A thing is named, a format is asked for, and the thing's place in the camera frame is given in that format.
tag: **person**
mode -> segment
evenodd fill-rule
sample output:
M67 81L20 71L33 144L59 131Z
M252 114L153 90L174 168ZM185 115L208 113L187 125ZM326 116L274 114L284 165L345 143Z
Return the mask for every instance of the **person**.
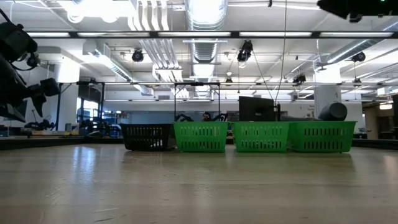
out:
M179 114L175 120L178 121L181 117L183 118L181 121L194 121L191 117L189 117L185 114ZM221 114L215 116L214 118L212 118L211 114L209 112L204 112L201 119L202 119L202 121L217 121L217 120L226 121L227 117L228 117L228 114L221 113Z

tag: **ceiling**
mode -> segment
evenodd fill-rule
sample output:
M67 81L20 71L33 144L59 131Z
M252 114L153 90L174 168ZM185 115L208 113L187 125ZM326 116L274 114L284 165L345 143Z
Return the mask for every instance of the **ceiling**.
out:
M119 0L121 4L130 4L130 0ZM21 23L29 31L104 31L104 30L130 30L127 25L127 18L120 17L114 23L106 23L99 17L86 17L80 23L73 24L68 21L67 12L60 9L56 1L2 1L0 8L11 17L15 23ZM224 30L321 30L321 31L381 31L378 27L390 20L391 17L377 18L365 17L357 24L350 24L348 21L318 10L317 0L288 0L285 21L285 1L275 1L272 7L267 7L266 1L257 0L229 0L228 13ZM184 0L167 1L168 21L172 30L186 30L186 19ZM298 67L304 60L309 60L317 55L331 54L354 40L347 39L255 39L252 40L254 55L248 60L246 67L238 69L235 59L236 52L243 43L243 39L228 39L228 43L220 44L217 53L217 61L214 71L213 82L224 82L226 73L232 73L234 82L256 82L264 79L268 82L279 82L281 77L287 75L288 81L295 74L289 74ZM70 40L38 40L39 45L57 45L66 51L77 54L84 60L81 52L75 52L74 41ZM152 73L152 62L144 54L144 61L134 63L131 54L135 48L142 48L137 39L98 39L97 45L106 44L111 49L111 58L119 62L131 73L135 80L142 82L154 82ZM173 40L174 49L179 64L182 66L182 75L189 78L192 74L191 55L188 44L181 39ZM364 50L366 60L356 64L354 69L352 62L342 62L341 78L344 82L354 80L355 75L360 76L382 69L395 63L398 56L396 49L398 40L384 40L373 47ZM306 72L307 81L312 81L312 73ZM383 80L395 77L395 70L381 73L366 82L382 82ZM94 76L97 80L114 82L117 80L115 74L104 65L91 63L81 72L81 76ZM370 86L363 90L374 91L376 87Z

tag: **air duct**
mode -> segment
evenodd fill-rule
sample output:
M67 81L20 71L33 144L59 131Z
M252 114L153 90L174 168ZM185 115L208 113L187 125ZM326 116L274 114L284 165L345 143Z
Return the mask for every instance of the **air duct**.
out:
M393 18L384 23L381 26L378 26L374 30L377 31L386 31L386 32L396 32L398 31L398 19ZM340 48L336 52L328 55L325 57L324 60L321 60L321 63L338 63L343 60L346 60L380 42L382 42L383 39L367 39L367 40L355 40L351 42L350 44ZM304 62L301 64L301 66L295 68L294 70L291 71L294 72L296 70L304 72L306 70L309 70L310 68L313 68L314 63L313 62Z
M226 20L228 0L185 0L187 24L189 30L220 30ZM194 42L191 44L192 71L194 76L211 77L215 66L218 44ZM203 89L200 96L207 95Z

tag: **computer monitor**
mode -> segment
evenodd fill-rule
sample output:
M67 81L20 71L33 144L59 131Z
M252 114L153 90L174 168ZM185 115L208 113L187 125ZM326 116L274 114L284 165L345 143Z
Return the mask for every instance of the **computer monitor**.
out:
M276 121L274 100L256 97L239 97L240 121Z

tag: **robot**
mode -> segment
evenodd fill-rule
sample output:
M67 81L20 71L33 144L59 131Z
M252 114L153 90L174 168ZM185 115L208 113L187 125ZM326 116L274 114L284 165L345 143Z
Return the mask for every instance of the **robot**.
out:
M40 63L37 43L23 31L23 25L13 24L3 10L0 14L6 22L0 24L0 116L25 122L25 117L16 110L25 98L32 98L33 105L43 117L42 106L47 101L45 96L60 93L57 82L53 78L40 81L40 84L26 86L27 83L16 70L29 71ZM27 59L28 69L17 68L12 63Z

